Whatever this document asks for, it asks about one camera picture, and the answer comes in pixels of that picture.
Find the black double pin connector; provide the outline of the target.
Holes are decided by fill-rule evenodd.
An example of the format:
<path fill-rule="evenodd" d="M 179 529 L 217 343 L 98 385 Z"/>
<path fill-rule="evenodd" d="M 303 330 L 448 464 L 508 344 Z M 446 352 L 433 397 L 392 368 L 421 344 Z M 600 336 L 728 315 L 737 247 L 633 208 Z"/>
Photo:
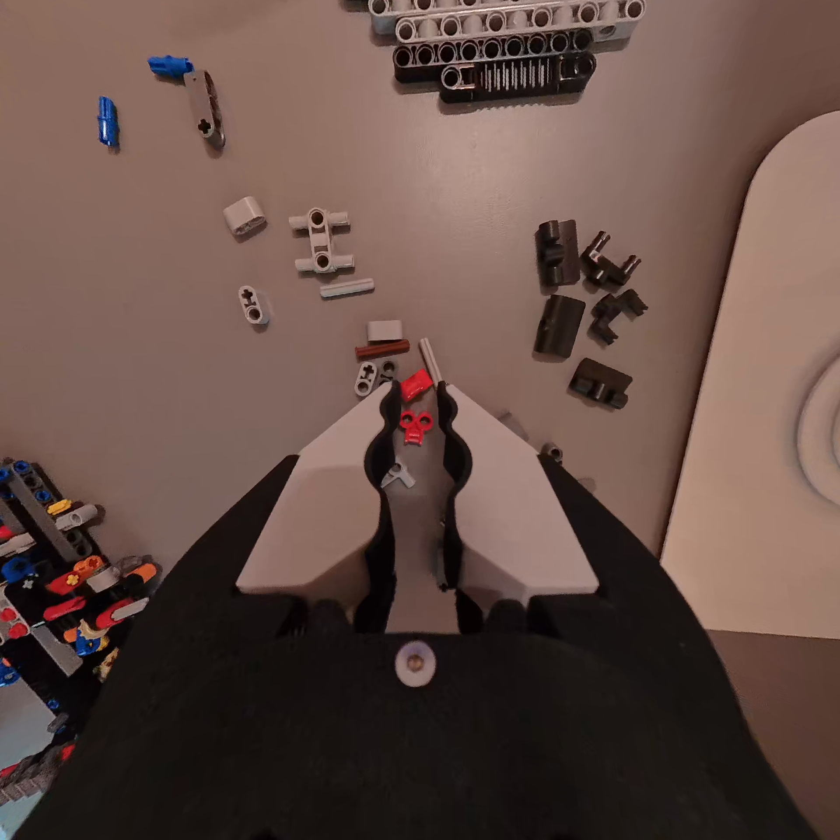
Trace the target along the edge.
<path fill-rule="evenodd" d="M 625 286 L 642 262 L 636 255 L 630 255 L 620 265 L 609 259 L 603 253 L 603 249 L 610 239 L 611 236 L 606 231 L 599 231 L 580 255 L 586 279 L 597 287 Z"/>

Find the black angled lego connector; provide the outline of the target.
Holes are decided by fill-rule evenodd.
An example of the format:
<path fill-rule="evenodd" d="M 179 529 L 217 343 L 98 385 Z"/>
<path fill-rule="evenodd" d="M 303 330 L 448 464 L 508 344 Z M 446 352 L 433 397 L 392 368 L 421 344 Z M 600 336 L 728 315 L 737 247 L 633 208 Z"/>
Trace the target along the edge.
<path fill-rule="evenodd" d="M 593 321 L 589 334 L 604 345 L 611 345 L 618 339 L 613 322 L 619 316 L 637 319 L 648 311 L 648 305 L 634 289 L 625 289 L 619 295 L 608 293 L 593 307 Z"/>

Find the light grey short lego block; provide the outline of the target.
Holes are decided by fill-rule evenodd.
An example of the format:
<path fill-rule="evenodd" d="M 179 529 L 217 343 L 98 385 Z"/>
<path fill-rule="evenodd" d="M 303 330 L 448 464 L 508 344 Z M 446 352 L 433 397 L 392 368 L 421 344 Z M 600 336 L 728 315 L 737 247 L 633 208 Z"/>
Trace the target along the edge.
<path fill-rule="evenodd" d="M 264 228 L 266 215 L 254 196 L 244 196 L 223 210 L 224 221 L 231 235 L 242 240 Z"/>

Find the light grey long beam frame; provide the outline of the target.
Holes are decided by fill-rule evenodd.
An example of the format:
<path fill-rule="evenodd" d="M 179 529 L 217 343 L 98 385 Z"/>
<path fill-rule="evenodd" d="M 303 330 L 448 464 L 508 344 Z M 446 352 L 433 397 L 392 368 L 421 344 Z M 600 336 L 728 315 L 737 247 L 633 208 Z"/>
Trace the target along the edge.
<path fill-rule="evenodd" d="M 596 42 L 626 39 L 647 11 L 645 1 L 370 1 L 374 32 L 403 45 L 465 36 L 589 32 Z"/>

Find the white rounded board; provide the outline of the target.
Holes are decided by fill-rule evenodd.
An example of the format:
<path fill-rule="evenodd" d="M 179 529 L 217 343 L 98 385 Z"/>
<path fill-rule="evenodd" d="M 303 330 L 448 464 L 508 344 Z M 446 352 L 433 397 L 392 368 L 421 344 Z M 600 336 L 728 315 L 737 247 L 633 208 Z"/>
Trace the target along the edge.
<path fill-rule="evenodd" d="M 712 630 L 838 639 L 838 507 L 797 417 L 838 356 L 839 113 L 759 166 L 742 210 L 662 564 Z"/>

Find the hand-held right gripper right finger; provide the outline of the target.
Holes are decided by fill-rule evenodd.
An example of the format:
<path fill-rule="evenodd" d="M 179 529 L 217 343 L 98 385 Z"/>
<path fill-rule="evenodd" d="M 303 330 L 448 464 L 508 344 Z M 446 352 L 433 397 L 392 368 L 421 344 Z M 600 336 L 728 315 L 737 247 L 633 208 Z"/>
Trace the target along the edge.
<path fill-rule="evenodd" d="M 458 630 L 480 631 L 499 602 L 593 595 L 599 582 L 537 451 L 458 387 L 437 385 L 446 497 L 438 577 Z"/>

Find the light grey two-hole liftarm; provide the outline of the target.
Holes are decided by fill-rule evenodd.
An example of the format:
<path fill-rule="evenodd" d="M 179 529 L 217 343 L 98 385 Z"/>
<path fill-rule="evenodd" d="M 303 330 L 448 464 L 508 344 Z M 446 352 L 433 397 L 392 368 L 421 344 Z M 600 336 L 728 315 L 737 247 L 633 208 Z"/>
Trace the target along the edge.
<path fill-rule="evenodd" d="M 265 295 L 250 285 L 238 289 L 238 301 L 246 321 L 254 328 L 264 328 L 270 324 L 271 313 Z"/>

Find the black curved lego block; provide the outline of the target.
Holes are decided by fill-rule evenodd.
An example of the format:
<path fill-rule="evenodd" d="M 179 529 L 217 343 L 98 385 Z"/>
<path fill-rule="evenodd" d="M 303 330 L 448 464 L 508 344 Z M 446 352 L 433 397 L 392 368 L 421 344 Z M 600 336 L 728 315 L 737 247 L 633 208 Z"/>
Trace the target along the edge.
<path fill-rule="evenodd" d="M 534 341 L 533 352 L 567 360 L 585 313 L 585 302 L 560 294 L 552 294 L 545 302 Z"/>

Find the black clip lego block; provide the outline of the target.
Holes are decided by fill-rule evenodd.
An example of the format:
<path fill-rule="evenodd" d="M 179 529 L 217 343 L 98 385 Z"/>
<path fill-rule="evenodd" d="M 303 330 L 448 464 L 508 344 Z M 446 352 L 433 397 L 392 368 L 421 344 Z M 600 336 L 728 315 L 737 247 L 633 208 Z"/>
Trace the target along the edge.
<path fill-rule="evenodd" d="M 541 223 L 534 241 L 542 292 L 554 293 L 581 280 L 581 253 L 574 219 Z"/>

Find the light grey H-shaped connector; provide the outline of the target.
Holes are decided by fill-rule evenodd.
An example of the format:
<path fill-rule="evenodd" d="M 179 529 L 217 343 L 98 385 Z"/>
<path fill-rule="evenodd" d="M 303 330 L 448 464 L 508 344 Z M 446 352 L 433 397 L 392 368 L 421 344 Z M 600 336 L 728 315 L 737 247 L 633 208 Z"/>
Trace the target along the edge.
<path fill-rule="evenodd" d="M 354 268 L 353 255 L 339 255 L 333 249 L 333 230 L 350 227 L 348 213 L 333 213 L 316 206 L 305 215 L 290 216 L 289 225 L 294 232 L 308 235 L 311 254 L 295 260 L 299 274 L 330 275 Z"/>

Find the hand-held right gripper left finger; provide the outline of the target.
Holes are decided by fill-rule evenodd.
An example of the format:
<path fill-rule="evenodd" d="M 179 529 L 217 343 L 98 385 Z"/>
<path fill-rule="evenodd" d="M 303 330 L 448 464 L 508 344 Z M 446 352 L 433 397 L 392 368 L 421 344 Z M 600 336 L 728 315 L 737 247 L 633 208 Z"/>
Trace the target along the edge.
<path fill-rule="evenodd" d="M 399 384 L 383 384 L 299 452 L 239 574 L 241 593 L 334 601 L 357 631 L 384 632 L 396 547 L 382 482 L 401 412 Z"/>

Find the black flat clip lego piece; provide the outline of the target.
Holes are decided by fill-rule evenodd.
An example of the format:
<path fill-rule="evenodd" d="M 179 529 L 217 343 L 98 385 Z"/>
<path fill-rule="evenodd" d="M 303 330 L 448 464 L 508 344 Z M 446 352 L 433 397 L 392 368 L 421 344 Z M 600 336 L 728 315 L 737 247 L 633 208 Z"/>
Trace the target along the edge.
<path fill-rule="evenodd" d="M 631 375 L 583 358 L 572 375 L 569 390 L 591 403 L 618 411 L 627 404 L 627 389 L 632 383 Z"/>

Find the dark grey thin liftarm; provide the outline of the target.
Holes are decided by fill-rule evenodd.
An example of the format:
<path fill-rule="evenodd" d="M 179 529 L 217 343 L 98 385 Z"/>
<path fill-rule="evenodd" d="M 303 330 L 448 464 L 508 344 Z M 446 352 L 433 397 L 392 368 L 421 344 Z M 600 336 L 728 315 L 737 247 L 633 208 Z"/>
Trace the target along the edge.
<path fill-rule="evenodd" d="M 196 129 L 211 148 L 221 153 L 226 137 L 214 80 L 208 71 L 198 67 L 185 73 L 183 79 Z"/>

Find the black grille lego panel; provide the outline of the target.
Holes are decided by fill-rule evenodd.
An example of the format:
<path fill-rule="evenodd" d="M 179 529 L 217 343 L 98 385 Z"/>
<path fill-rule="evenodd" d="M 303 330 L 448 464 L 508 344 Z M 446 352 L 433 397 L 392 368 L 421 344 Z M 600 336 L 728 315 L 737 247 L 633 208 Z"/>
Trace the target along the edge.
<path fill-rule="evenodd" d="M 443 69 L 438 92 L 450 104 L 576 96 L 596 66 L 591 52 L 453 64 Z"/>

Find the partly built colourful lego model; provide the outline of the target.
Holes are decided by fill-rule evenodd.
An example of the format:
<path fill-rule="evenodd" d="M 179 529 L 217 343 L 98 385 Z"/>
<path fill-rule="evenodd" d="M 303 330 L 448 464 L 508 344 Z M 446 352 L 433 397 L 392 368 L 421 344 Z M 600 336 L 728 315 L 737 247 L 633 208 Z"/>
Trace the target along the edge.
<path fill-rule="evenodd" d="M 26 684 L 57 740 L 87 721 L 161 578 L 149 555 L 102 552 L 91 528 L 103 518 L 101 506 L 65 496 L 37 463 L 2 458 L 2 686 Z"/>

